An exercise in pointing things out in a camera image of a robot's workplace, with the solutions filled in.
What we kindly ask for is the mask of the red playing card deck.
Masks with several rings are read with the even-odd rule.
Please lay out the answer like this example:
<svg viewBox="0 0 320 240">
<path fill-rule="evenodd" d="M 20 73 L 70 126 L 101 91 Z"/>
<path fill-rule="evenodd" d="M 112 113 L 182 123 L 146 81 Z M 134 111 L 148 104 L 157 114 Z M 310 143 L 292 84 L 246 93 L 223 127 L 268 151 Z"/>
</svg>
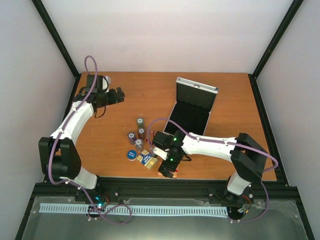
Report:
<svg viewBox="0 0 320 240">
<path fill-rule="evenodd" d="M 158 178 L 169 178 L 169 179 L 176 179 L 178 177 L 177 171 L 166 171 L 164 174 L 161 172 L 157 172 Z"/>
</svg>

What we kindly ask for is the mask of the blue playing card deck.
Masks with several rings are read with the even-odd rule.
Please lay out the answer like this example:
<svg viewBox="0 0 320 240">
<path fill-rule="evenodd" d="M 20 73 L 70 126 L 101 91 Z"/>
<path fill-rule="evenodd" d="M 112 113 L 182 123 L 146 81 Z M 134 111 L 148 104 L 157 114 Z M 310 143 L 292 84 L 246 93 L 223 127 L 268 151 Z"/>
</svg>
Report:
<svg viewBox="0 0 320 240">
<path fill-rule="evenodd" d="M 136 160 L 149 170 L 158 162 L 158 159 L 145 149 L 136 157 Z"/>
</svg>

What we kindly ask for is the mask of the aluminium poker case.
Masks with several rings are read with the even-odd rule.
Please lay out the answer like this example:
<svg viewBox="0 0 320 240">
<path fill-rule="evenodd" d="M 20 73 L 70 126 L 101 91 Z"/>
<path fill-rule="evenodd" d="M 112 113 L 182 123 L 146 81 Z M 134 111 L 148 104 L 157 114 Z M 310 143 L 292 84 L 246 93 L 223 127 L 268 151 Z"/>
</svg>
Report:
<svg viewBox="0 0 320 240">
<path fill-rule="evenodd" d="M 178 77 L 176 100 L 168 119 L 187 132 L 203 135 L 218 92 L 218 87 Z"/>
</svg>

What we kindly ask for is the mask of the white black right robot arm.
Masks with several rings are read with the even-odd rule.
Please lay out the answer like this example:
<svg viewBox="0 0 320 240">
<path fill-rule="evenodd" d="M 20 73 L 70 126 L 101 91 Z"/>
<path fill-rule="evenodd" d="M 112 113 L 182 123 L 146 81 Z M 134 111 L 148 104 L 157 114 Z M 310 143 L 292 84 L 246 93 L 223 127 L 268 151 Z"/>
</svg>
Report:
<svg viewBox="0 0 320 240">
<path fill-rule="evenodd" d="M 157 132 L 151 144 L 153 152 L 162 159 L 158 172 L 172 178 L 180 162 L 190 162 L 191 155 L 219 158 L 233 164 L 235 173 L 228 178 L 224 190 L 216 191 L 217 198 L 239 203 L 251 184 L 260 183 L 265 170 L 267 152 L 248 134 L 217 138 L 184 133 L 174 135 Z"/>
</svg>

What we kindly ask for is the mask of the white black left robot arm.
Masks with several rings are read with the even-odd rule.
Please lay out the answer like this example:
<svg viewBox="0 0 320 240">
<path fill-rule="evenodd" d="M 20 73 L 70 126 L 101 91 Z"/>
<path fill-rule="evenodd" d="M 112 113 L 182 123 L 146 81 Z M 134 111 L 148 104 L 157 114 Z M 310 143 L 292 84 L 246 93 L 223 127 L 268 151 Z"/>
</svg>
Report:
<svg viewBox="0 0 320 240">
<path fill-rule="evenodd" d="M 98 176 L 82 166 L 76 149 L 77 139 L 91 117 L 97 116 L 98 109 L 125 100 L 120 87 L 110 88 L 109 76 L 89 74 L 86 85 L 73 98 L 69 113 L 61 125 L 49 137 L 38 142 L 41 169 L 55 184 L 73 183 L 86 190 L 92 201 L 103 198 L 104 188 L 97 184 Z"/>
</svg>

